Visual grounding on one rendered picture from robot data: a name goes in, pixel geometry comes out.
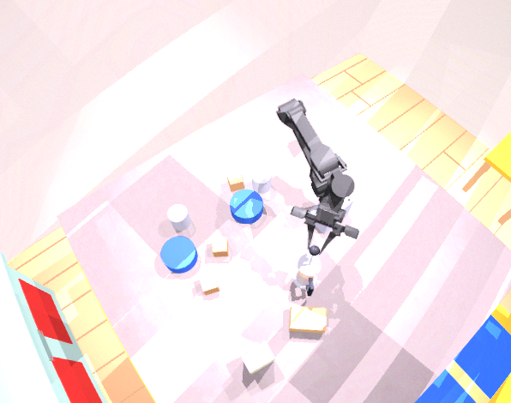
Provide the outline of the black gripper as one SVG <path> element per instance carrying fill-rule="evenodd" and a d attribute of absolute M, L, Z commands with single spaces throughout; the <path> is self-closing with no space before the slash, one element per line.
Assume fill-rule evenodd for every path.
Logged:
<path fill-rule="evenodd" d="M 338 198 L 335 198 L 335 197 L 332 197 L 330 195 L 323 195 L 322 199 L 323 198 L 328 198 L 328 203 L 332 204 L 332 205 L 335 205 L 336 202 L 340 203 L 340 208 L 342 208 L 342 205 L 343 205 L 343 201 L 341 199 L 338 199 Z M 299 219 L 306 219 L 306 221 L 304 222 L 307 226 L 308 226 L 308 240 L 307 240 L 307 250 L 309 249 L 310 247 L 310 244 L 311 244 L 311 240 L 312 240 L 312 237 L 313 237 L 313 233 L 314 233 L 314 229 L 315 229 L 315 225 L 314 223 L 318 223 L 320 225 L 323 225 L 323 226 L 327 226 L 329 228 L 332 228 L 332 232 L 329 233 L 327 239 L 325 240 L 321 250 L 320 250 L 320 253 L 319 255 L 325 250 L 325 248 L 328 246 L 328 244 L 336 237 L 340 237 L 340 233 L 344 232 L 346 236 L 348 237 L 351 237 L 351 238 L 354 238 L 354 239 L 357 239 L 358 238 L 358 234 L 359 234 L 359 229 L 354 227 L 354 226 L 341 226 L 339 224 L 336 224 L 337 222 L 334 222 L 334 224 L 331 226 L 331 225 L 328 225 L 327 223 L 323 222 L 323 221 L 319 221 L 319 220 L 316 220 L 315 219 L 315 215 L 314 214 L 310 214 L 309 213 L 309 210 L 306 210 L 304 208 L 300 208 L 298 206 L 294 206 L 291 210 L 291 213 L 290 215 L 292 216 L 295 216 L 295 217 L 298 217 Z"/>

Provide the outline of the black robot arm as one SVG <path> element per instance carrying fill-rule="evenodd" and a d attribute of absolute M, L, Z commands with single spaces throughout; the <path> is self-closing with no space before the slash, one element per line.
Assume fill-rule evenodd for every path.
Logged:
<path fill-rule="evenodd" d="M 323 144 L 318 134 L 306 117 L 306 108 L 302 100 L 292 99 L 278 106 L 276 112 L 280 121 L 290 128 L 310 167 L 311 187 L 320 204 L 315 212 L 315 219 L 328 225 L 342 223 L 346 210 L 340 203 L 328 203 L 323 195 L 345 200 L 355 190 L 355 181 L 348 175 L 344 160 L 333 153 L 332 148 Z M 324 200 L 325 199 L 325 200 Z"/>

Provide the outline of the glass french press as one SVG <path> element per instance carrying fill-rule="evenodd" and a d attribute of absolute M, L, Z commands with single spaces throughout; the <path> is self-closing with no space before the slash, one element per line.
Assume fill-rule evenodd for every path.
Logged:
<path fill-rule="evenodd" d="M 322 263 L 317 256 L 320 248 L 313 244 L 309 247 L 309 253 L 305 253 L 298 258 L 297 269 L 294 271 L 292 279 L 296 286 L 306 289 L 310 296 L 315 289 L 317 275 L 321 271 Z"/>

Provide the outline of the white cylinder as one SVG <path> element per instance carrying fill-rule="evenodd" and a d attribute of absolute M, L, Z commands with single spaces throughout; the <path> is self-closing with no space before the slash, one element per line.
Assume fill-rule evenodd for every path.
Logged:
<path fill-rule="evenodd" d="M 267 168 L 259 167 L 252 172 L 252 188 L 255 192 L 264 194 L 271 188 L 271 172 Z"/>
<path fill-rule="evenodd" d="M 172 227 L 177 231 L 184 231 L 191 225 L 188 209 L 182 204 L 176 204 L 169 208 L 168 218 Z"/>

